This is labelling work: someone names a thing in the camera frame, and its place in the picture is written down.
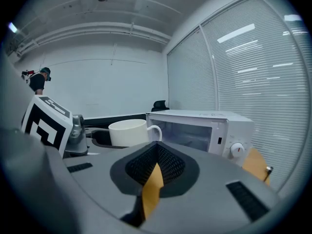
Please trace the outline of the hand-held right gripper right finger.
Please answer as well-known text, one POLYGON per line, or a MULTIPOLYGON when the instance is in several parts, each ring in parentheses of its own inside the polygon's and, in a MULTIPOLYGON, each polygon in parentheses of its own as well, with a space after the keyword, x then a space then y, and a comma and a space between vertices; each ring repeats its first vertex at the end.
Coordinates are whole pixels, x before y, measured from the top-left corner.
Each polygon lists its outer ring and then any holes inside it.
POLYGON ((196 183, 183 195, 161 198, 140 226, 154 234, 222 234, 251 224, 227 185, 239 182, 270 211, 280 198, 262 180, 219 155, 186 146, 168 146, 192 157, 199 165, 196 183))

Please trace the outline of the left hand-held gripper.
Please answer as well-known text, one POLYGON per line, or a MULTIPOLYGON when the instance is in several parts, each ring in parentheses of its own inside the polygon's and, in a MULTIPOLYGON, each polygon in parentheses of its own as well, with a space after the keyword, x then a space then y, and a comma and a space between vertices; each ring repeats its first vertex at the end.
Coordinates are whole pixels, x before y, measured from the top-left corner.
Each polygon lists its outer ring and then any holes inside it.
POLYGON ((86 155, 88 153, 86 138, 90 138, 98 147, 126 148, 112 144, 108 129, 85 129, 82 115, 72 114, 43 95, 35 95, 32 98, 21 130, 37 138, 44 145, 56 148, 61 157, 86 155))

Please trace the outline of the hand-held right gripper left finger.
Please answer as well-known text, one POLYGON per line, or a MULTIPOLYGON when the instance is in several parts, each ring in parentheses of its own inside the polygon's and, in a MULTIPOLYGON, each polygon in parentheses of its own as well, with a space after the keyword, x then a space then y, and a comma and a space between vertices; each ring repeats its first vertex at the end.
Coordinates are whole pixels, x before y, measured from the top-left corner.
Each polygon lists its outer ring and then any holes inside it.
POLYGON ((158 201, 158 151, 152 143, 71 157, 64 163, 83 191, 117 219, 140 227, 158 201))

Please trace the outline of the white cup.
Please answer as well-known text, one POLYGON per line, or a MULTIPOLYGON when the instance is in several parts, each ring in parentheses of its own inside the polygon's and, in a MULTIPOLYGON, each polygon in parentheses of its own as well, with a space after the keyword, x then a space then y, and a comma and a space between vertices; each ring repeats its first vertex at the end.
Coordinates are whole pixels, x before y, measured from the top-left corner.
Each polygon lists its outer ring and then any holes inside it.
POLYGON ((156 126, 147 126, 143 119, 128 119, 112 123, 108 126, 111 143, 113 146, 131 147, 142 143, 150 142, 148 131, 156 129, 162 141, 162 130, 156 126))

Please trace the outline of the white microwave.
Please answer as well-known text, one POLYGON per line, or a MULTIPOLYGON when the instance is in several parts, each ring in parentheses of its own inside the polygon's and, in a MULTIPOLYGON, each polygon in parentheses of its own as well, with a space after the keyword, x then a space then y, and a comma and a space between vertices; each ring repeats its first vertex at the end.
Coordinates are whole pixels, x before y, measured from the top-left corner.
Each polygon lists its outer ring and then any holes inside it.
POLYGON ((252 146, 254 122, 229 111, 165 110, 147 113, 146 121, 161 129, 164 142, 219 155, 239 166, 252 146))

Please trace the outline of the black office chair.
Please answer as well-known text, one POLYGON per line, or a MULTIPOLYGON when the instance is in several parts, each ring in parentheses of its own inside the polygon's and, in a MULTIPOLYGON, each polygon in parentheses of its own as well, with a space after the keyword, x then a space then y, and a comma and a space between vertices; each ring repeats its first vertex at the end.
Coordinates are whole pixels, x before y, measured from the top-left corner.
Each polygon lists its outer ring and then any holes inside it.
POLYGON ((168 108, 165 105, 165 100, 159 100, 159 101, 155 101, 153 104, 153 108, 151 109, 152 112, 157 112, 157 111, 165 111, 165 110, 169 110, 170 108, 168 108))

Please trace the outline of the white ceiling pipe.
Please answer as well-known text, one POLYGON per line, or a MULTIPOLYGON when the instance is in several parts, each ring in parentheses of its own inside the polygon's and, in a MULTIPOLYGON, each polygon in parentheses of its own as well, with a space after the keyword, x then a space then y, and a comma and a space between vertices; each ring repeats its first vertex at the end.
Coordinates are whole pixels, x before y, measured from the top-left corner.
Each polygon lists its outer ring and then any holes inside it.
POLYGON ((171 40, 171 36, 165 33, 151 28, 135 25, 134 23, 127 24, 121 22, 91 22, 66 26, 43 34, 35 39, 30 40, 27 43, 22 43, 20 46, 18 46, 17 53, 22 56, 32 51, 33 49, 50 44, 52 42, 94 34, 117 34, 131 37, 133 36, 151 40, 164 45, 166 45, 171 40))

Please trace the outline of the white venetian blinds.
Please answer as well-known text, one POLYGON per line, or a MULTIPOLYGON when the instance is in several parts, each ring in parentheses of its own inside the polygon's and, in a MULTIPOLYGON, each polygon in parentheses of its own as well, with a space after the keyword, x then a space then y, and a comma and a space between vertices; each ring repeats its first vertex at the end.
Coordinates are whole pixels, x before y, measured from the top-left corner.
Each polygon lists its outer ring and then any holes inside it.
POLYGON ((281 196, 298 189, 312 161, 310 45, 287 0, 237 0, 167 52, 170 108, 251 119, 252 146, 281 196))

